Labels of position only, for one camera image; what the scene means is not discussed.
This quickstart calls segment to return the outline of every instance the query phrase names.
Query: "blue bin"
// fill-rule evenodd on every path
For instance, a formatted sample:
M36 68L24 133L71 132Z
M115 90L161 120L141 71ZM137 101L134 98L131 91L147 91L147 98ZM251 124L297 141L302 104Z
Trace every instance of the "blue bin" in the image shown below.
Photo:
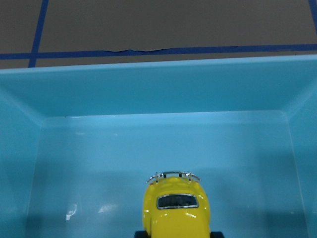
M226 238L317 237L317 56L0 71L0 237L132 238L170 170Z

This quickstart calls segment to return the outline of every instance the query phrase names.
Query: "gray surface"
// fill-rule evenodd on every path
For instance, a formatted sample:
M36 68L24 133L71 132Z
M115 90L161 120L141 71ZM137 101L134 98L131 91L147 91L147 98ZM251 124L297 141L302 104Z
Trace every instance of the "gray surface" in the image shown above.
M41 0L0 0L0 54L29 53Z
M40 51L313 43L306 0L54 0Z
M29 61L27 59L0 59L0 69L2 68L27 68Z
M254 52L254 53L221 53L221 54L191 54L191 55L157 55L157 56L126 56L126 57L88 57L88 58L64 58L64 59L39 59L36 67L84 65L104 63L129 63L170 60L203 60L220 58L262 57L262 56L288 56L317 54L312 52Z

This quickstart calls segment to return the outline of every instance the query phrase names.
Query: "car rear window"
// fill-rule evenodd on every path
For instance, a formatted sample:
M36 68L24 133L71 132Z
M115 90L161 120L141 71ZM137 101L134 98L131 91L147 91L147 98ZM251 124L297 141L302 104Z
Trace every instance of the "car rear window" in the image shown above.
M198 207L197 199L191 194L169 194L158 198L159 209Z

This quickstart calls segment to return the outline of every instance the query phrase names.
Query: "yellow car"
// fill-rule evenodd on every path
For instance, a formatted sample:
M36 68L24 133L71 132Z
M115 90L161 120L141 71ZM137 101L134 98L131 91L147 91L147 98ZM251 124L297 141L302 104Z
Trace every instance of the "yellow car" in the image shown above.
M143 203L143 226L151 238L210 237L208 198L192 173L157 173Z

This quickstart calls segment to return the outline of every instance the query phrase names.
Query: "blue tape line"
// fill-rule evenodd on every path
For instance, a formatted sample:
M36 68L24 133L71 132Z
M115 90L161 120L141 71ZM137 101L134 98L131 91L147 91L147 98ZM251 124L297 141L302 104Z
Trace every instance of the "blue tape line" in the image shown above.
M31 53L30 61L29 61L29 67L35 67L35 64L36 64L37 53L39 52L39 48L40 48L40 42L41 42L41 37L42 37L48 5L49 5L49 0L42 1L42 6L41 6L38 24L36 27L33 46L32 46L32 53Z
M170 48L156 51L75 51L75 52L39 52L0 54L0 60L18 59L57 59L81 57L114 57L114 56L151 56L151 55L183 55L183 54L213 54L213 53L247 53L247 52L277 52L277 51L317 51L317 44L310 45L268 45L268 46L221 46L221 47L191 47Z
M311 8L312 17L315 24L315 30L317 32L317 2L316 0L308 0L308 2Z

